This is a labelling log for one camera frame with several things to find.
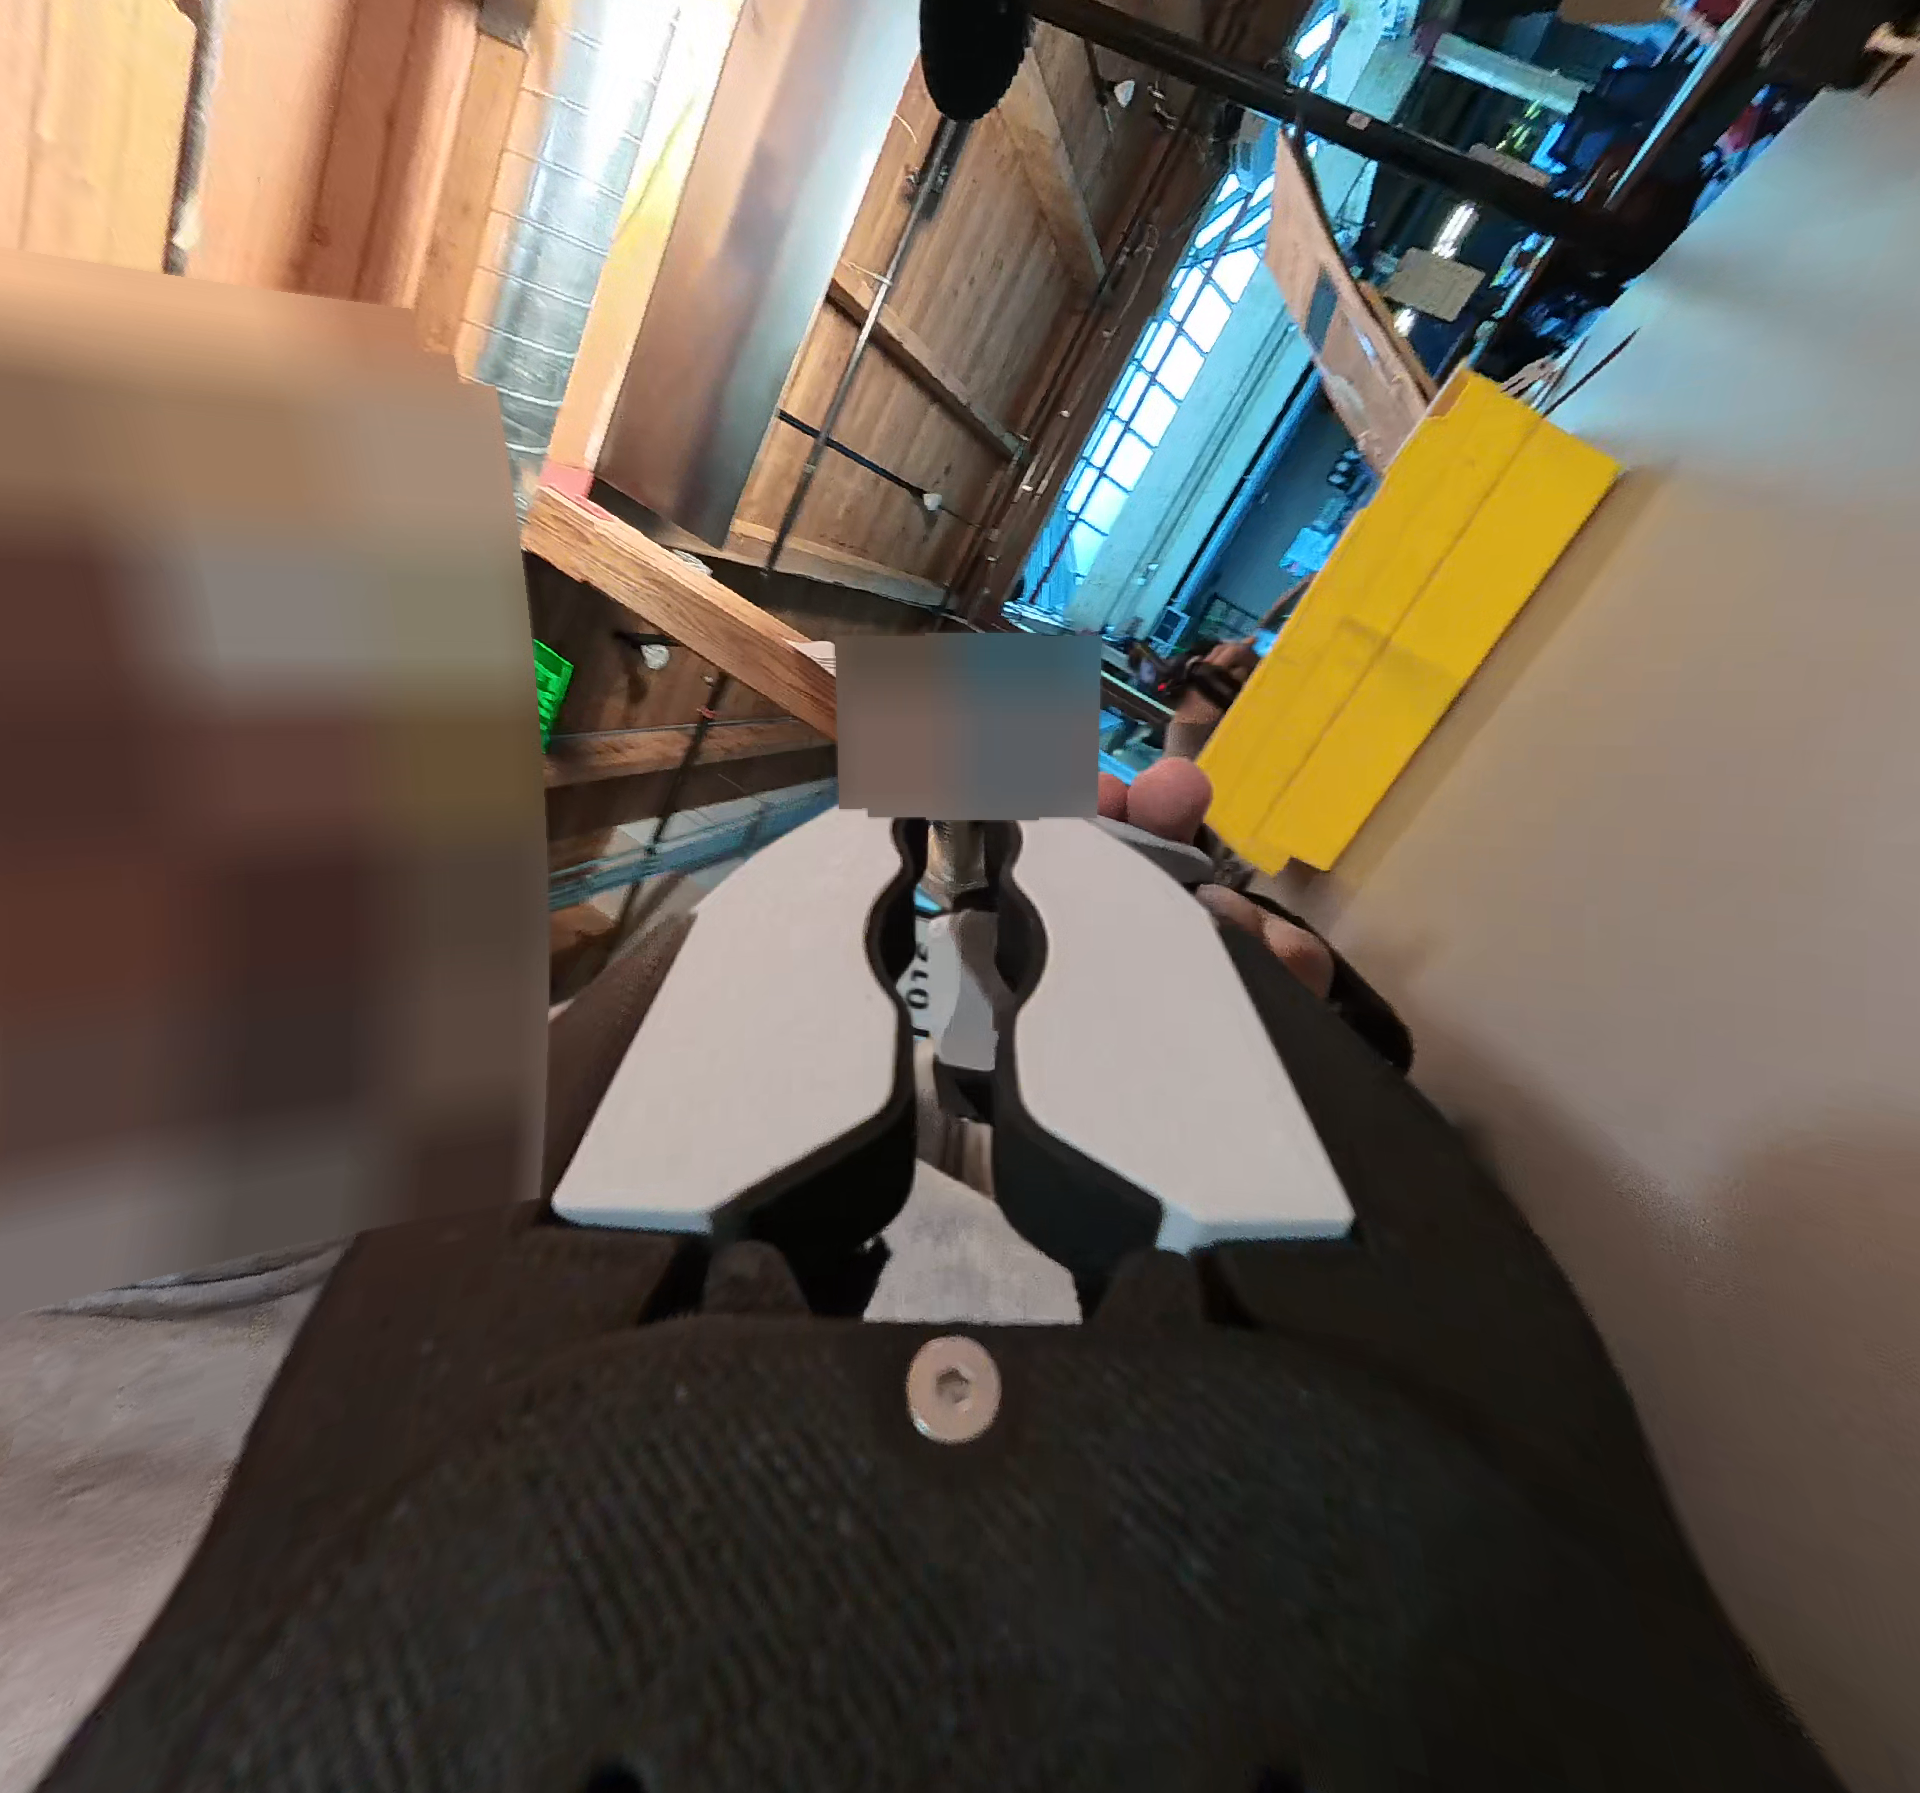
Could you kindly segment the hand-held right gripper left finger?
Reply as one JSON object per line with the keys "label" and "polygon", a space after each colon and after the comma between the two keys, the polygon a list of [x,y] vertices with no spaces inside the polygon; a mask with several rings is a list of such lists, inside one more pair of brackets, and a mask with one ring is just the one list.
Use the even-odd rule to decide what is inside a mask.
{"label": "hand-held right gripper left finger", "polygon": [[696,906],[550,1196],[573,1227],[834,1256],[913,1182],[920,834],[819,815]]}

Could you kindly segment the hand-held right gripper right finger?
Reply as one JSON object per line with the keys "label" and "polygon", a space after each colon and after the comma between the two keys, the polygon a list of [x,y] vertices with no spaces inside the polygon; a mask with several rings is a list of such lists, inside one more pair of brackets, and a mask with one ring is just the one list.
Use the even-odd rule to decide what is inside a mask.
{"label": "hand-held right gripper right finger", "polygon": [[1063,1266],[1345,1239],[1353,1205],[1194,899],[1205,855],[1108,818],[1004,834],[992,1182],[1009,1225]]}

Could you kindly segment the metal tool with white label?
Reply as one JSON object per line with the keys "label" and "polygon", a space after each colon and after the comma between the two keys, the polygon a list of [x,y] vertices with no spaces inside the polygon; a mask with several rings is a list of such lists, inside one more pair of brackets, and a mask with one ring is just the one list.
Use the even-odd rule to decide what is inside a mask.
{"label": "metal tool with white label", "polygon": [[918,1156],[943,1176],[995,1192],[995,1055],[1011,992],[999,971],[989,831],[932,821],[913,889],[913,954],[897,989],[913,1035]]}

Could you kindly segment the yellow plastic bin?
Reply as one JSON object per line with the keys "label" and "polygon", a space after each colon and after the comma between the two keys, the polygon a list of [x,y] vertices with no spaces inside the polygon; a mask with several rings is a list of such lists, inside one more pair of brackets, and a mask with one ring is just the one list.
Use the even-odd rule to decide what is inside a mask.
{"label": "yellow plastic bin", "polygon": [[1542,427],[1533,406],[1467,371],[1400,447],[1200,757],[1212,833],[1244,860],[1281,871],[1305,857],[1277,833],[1287,787]]}
{"label": "yellow plastic bin", "polygon": [[1447,472],[1334,637],[1265,831],[1330,871],[1610,492],[1620,467],[1529,409],[1472,394]]}

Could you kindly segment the grey desk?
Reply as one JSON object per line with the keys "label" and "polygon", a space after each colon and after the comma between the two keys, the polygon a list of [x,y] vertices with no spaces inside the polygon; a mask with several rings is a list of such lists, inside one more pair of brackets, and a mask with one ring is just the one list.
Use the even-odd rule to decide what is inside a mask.
{"label": "grey desk", "polygon": [[1915,61],[1812,99],[1545,415],[1621,474],[1305,908],[1772,1683],[1915,1789]]}

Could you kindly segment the person's left hand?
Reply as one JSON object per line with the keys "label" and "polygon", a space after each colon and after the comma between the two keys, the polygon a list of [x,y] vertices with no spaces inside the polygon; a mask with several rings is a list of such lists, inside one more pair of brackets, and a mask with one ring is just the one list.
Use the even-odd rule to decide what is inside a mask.
{"label": "person's left hand", "polygon": [[1097,778],[1097,812],[1164,842],[1188,847],[1210,867],[1190,896],[1222,930],[1238,930],[1260,946],[1313,997],[1332,1002],[1337,960],[1328,940],[1303,920],[1254,891],[1254,872],[1207,827],[1212,781],[1188,758],[1164,757],[1134,781],[1108,773]]}

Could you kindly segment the wooden beam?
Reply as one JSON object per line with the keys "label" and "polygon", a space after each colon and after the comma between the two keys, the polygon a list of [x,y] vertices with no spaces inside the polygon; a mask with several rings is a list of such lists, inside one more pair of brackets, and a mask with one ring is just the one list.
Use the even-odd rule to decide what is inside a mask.
{"label": "wooden beam", "polygon": [[812,641],[612,514],[542,487],[521,521],[521,549],[588,585],[668,641],[837,739],[836,676]]}

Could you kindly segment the silver air duct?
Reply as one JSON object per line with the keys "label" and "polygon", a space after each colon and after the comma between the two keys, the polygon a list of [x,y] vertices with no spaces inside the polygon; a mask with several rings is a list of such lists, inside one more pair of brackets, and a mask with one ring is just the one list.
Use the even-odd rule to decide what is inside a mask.
{"label": "silver air duct", "polygon": [[688,0],[540,0],[502,144],[462,367],[492,388],[525,510]]}

